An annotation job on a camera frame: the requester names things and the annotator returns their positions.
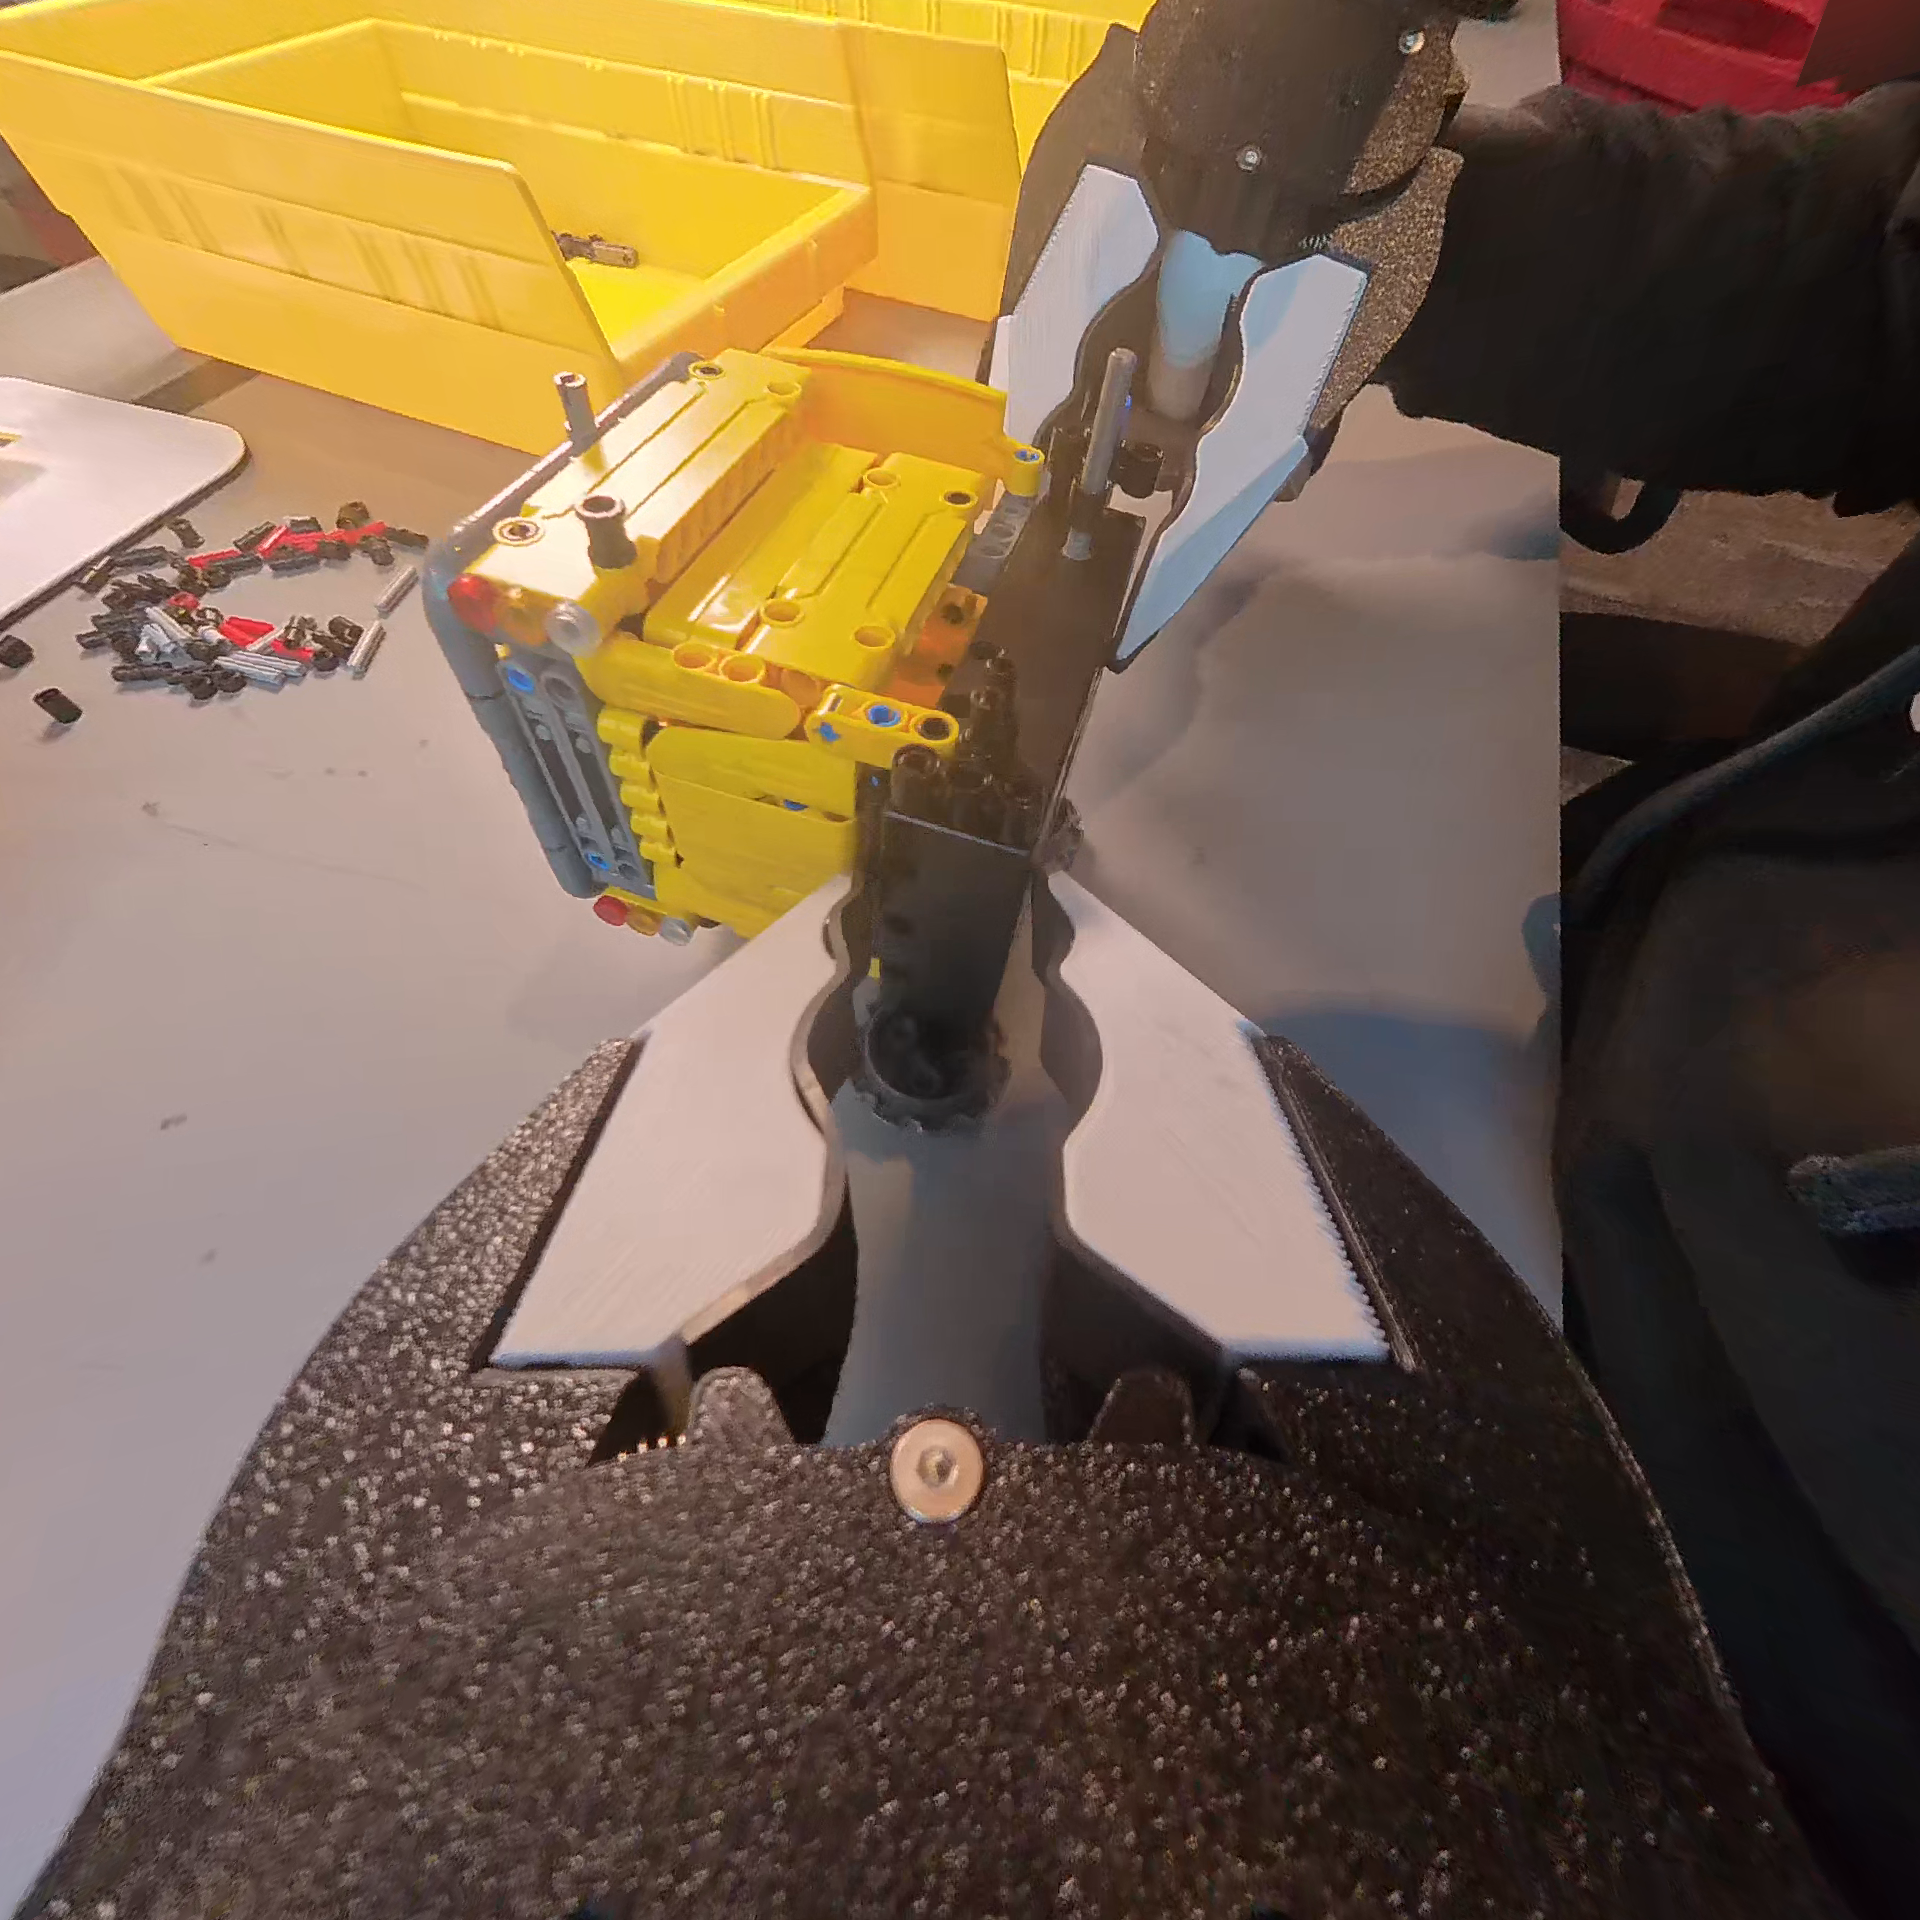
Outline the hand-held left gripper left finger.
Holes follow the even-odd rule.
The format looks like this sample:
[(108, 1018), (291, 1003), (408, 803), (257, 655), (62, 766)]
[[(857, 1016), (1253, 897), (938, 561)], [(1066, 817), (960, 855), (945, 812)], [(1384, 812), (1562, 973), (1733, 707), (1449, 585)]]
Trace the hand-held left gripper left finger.
[(687, 1364), (701, 1333), (831, 1238), (851, 1193), (831, 1118), (851, 1079), (851, 893), (812, 889), (635, 1030), (494, 1364)]

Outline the person in black hoodie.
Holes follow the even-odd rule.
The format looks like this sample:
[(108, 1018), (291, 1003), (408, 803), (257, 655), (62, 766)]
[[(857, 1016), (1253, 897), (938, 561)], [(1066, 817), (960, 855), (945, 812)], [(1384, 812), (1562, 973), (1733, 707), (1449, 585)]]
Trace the person in black hoodie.
[(1850, 1916), (1912, 1916), (1912, 540), (1747, 742), (1562, 822), (1573, 1346), (1813, 1856)]

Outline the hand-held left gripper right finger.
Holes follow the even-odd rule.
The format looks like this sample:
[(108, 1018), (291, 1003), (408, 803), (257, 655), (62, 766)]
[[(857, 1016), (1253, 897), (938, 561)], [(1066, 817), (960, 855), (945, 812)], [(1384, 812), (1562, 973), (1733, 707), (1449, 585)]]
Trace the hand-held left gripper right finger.
[(1268, 1030), (1083, 880), (1044, 880), (1044, 1079), (1073, 1107), (1056, 1247), (1092, 1275), (1066, 1346), (1125, 1372), (1393, 1359), (1335, 1202), (1257, 1060)]

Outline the grey metal axle rod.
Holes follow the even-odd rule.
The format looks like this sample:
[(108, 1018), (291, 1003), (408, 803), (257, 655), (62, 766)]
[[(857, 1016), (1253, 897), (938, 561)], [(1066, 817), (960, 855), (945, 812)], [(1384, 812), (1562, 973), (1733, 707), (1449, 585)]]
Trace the grey metal axle rod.
[(1092, 417), (1092, 454), (1083, 454), (1083, 495), (1092, 501), (1110, 501), (1110, 492), (1114, 492), (1114, 460), (1119, 460), (1119, 431), (1125, 431), (1136, 368), (1138, 368), (1136, 348), (1114, 348), (1110, 362), (1103, 362), (1103, 389), (1093, 389), (1093, 417)]

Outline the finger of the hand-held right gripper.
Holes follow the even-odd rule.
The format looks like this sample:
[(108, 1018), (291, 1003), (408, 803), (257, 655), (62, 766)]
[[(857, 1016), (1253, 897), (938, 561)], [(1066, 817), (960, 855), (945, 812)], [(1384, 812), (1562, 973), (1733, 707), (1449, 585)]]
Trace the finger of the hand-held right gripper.
[(1354, 257), (1298, 257), (1257, 268), (1226, 311), (1240, 351), (1226, 404), (1195, 431), (1178, 509), (1149, 550), (1114, 665), (1125, 665), (1268, 518), (1307, 460), (1307, 417), (1335, 377), (1372, 268)]
[(1032, 454), (1051, 430), (1103, 394), (1114, 348), (1092, 348), (1093, 330), (1156, 261), (1167, 225), (1138, 173), (1083, 161), (1066, 216), (1051, 218), (1032, 279), (1008, 299), (988, 337), (988, 383), (999, 422)]

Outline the red plastic canister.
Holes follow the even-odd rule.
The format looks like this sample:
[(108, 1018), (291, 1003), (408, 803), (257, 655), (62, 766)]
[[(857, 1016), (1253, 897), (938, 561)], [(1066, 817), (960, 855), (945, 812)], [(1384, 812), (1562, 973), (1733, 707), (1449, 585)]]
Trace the red plastic canister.
[(1667, 111), (1840, 109), (1920, 78), (1912, 0), (1562, 0), (1562, 80)]

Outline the small red black parts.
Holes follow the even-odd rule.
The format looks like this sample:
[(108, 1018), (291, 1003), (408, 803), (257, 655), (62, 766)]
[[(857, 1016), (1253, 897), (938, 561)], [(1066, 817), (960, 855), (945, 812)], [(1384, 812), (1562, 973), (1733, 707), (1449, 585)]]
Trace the small red black parts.
[(108, 697), (180, 711), (362, 685), (421, 561), (430, 534), (372, 518), (367, 495), (333, 518), (265, 518), (224, 540), (162, 518), (62, 585), (85, 596), (67, 649), (99, 665)]

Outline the grey desk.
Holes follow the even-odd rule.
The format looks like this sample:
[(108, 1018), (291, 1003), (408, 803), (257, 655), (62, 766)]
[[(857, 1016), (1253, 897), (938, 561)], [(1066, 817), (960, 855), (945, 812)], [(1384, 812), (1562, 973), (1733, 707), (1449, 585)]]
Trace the grey desk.
[[(1562, 1306), (1555, 467), (1369, 389), (1114, 685), (1078, 880), (1298, 1038)], [(367, 680), (7, 674), (7, 1916), (192, 1556), (400, 1238), (733, 935), (564, 897), (421, 612)]]

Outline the yellow plastic bin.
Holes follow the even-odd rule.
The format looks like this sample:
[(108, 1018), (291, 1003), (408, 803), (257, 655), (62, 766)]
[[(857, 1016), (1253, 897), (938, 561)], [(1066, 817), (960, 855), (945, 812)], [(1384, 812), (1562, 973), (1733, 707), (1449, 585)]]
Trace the yellow plastic bin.
[(341, 57), (268, 43), (312, 16), (7, 13), (7, 145), (192, 351), (546, 454), (563, 368), (611, 404), (665, 351), (768, 348), (874, 239), (866, 188), (752, 188), (701, 261), (576, 261), (516, 161), (295, 111)]
[(719, 252), (752, 188), (866, 188), (851, 283), (992, 322), (1044, 109), (999, 37), (781, 6), (324, 6), (279, 57), (341, 57), (295, 111), (503, 155), (546, 225)]

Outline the person's right forearm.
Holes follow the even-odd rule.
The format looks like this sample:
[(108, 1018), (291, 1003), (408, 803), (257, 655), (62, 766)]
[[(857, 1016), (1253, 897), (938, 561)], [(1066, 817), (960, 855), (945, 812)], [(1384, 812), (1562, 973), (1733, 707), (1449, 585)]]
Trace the person's right forearm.
[(1920, 492), (1920, 80), (1804, 111), (1541, 88), (1463, 109), (1430, 297), (1382, 383), (1667, 492)]

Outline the yellow toy block robot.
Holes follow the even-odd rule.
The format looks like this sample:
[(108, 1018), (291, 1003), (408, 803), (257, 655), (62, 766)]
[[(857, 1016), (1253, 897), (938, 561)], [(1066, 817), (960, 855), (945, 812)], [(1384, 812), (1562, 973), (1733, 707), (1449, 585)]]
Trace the yellow toy block robot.
[(753, 935), (851, 880), (851, 1079), (895, 1124), (982, 1118), (1103, 674), (1044, 444), (982, 383), (797, 348), (563, 404), (564, 438), (421, 585), (563, 893)]

